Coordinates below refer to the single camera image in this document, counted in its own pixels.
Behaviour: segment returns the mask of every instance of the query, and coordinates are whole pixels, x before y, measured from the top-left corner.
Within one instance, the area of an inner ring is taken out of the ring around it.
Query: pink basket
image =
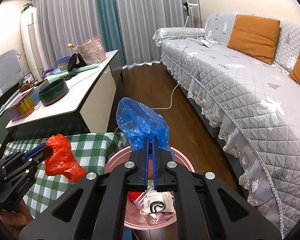
[[[96,35],[92,40],[79,43],[73,48],[74,53],[80,53],[84,61],[88,64],[101,63],[106,59],[101,35]]]
[[[174,161],[177,163],[181,163],[184,166],[186,166],[191,172],[194,172],[194,168],[191,165],[190,161],[177,149],[171,147],[171,150],[173,151],[175,155]],[[115,166],[125,163],[129,160],[130,153],[131,153],[131,147],[126,147],[122,149],[121,151],[117,152],[115,155],[113,155],[109,161],[106,163],[104,173],[110,172],[114,169]],[[149,175],[152,176],[152,166],[149,166]],[[176,212],[171,214],[165,214],[164,220],[160,224],[148,224],[146,221],[146,218],[142,215],[140,215],[139,209],[136,207],[134,203],[132,203],[129,199],[127,200],[127,206],[126,206],[126,215],[124,218],[124,225],[129,228],[138,229],[138,230],[151,230],[151,229],[159,229],[164,228],[166,226],[171,225],[172,223],[177,221]]]

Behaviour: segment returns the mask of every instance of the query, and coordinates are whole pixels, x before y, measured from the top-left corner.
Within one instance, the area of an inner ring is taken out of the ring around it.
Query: white countertop
[[[108,66],[117,51],[118,50],[106,52],[106,59],[101,62],[98,67],[80,72],[66,81],[69,92],[63,98],[50,106],[41,106],[26,118],[14,122],[10,121],[6,128],[77,110],[89,88],[100,76],[100,73]]]

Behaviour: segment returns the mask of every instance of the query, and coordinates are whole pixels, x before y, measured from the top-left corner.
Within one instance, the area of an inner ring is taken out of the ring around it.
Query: quilted sofa cover
[[[188,98],[211,126],[220,127],[223,150],[239,158],[248,202],[284,238],[300,219],[300,86],[288,77],[299,54],[300,25],[280,19],[274,63],[268,65],[226,47],[237,14],[212,14],[204,30],[159,29],[154,40]],[[182,35],[173,39],[171,31]],[[211,48],[198,42],[197,32]]]

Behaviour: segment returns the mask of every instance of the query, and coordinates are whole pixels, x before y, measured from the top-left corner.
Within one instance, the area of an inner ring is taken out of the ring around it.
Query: gray curtain
[[[51,67],[59,58],[72,55],[74,45],[100,34],[95,0],[32,0]]]
[[[160,60],[160,48],[152,37],[158,28],[183,27],[186,10],[182,2],[199,0],[117,0],[127,64]],[[193,9],[194,23],[187,27],[201,27],[199,7]]]

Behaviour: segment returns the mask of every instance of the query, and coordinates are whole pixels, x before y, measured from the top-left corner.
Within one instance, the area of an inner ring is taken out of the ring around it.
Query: dark green bowl
[[[39,92],[39,99],[44,106],[53,104],[62,98],[69,89],[64,78],[60,78]]]

